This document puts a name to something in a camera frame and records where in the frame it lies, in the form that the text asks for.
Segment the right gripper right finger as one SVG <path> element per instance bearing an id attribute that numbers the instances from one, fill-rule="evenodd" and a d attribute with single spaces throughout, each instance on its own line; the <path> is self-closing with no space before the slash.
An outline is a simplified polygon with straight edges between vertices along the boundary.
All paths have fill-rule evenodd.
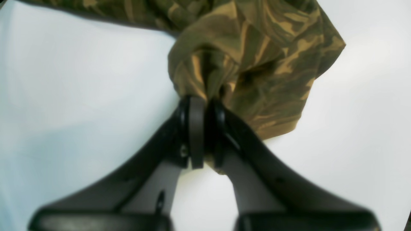
<path id="1" fill-rule="evenodd" d="M 235 231 L 379 231 L 369 209 L 302 177 L 276 157 L 220 101 L 215 166 L 229 177 L 238 208 Z"/>

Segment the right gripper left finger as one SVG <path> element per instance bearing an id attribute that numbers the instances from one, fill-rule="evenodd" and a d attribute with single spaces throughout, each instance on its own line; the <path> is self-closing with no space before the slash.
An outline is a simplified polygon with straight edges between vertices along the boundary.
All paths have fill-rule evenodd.
<path id="1" fill-rule="evenodd" d="M 30 231 L 173 231 L 183 169 L 204 166 L 205 102 L 186 97 L 128 161 L 92 185 L 35 212 Z"/>

